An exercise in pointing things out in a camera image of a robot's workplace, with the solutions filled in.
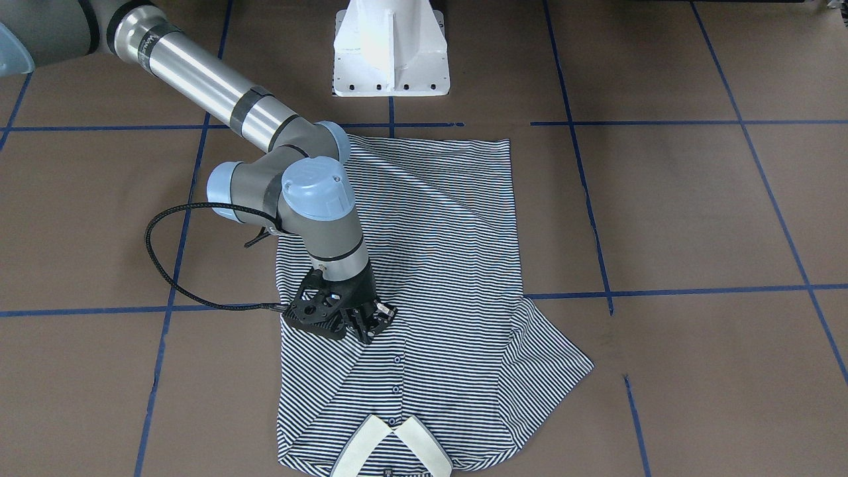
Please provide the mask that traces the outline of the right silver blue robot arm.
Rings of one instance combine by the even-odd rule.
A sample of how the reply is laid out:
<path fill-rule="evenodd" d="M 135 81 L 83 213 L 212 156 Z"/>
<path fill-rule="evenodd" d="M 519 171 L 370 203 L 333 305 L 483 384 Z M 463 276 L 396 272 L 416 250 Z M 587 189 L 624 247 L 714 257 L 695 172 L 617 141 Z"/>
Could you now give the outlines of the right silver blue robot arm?
<path fill-rule="evenodd" d="M 206 201 L 155 215 L 146 251 L 164 280 L 200 304 L 169 275 L 152 247 L 152 231 L 168 215 L 212 209 L 272 235 L 302 239 L 310 269 L 288 304 L 245 310 L 279 311 L 291 328 L 328 339 L 354 335 L 368 345 L 393 323 L 395 306 L 376 291 L 372 263 L 345 171 L 348 134 L 330 121 L 309 122 L 266 88 L 197 45 L 150 1 L 3 1 L 2 76 L 95 52 L 108 52 L 179 91 L 263 155 L 227 161 L 210 173 Z"/>

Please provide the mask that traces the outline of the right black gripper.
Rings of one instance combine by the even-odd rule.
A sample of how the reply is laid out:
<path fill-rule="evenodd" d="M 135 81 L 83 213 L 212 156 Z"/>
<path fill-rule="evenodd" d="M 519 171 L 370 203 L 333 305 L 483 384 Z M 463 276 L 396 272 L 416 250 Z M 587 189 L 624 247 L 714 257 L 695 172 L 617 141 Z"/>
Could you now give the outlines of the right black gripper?
<path fill-rule="evenodd" d="M 321 270 L 312 269 L 306 277 L 306 289 L 315 291 L 307 301 L 307 317 L 330 318 L 354 310 L 354 331 L 363 345 L 372 344 L 376 335 L 394 322 L 399 311 L 397 306 L 378 299 L 371 266 L 343 281 L 327 280 Z"/>

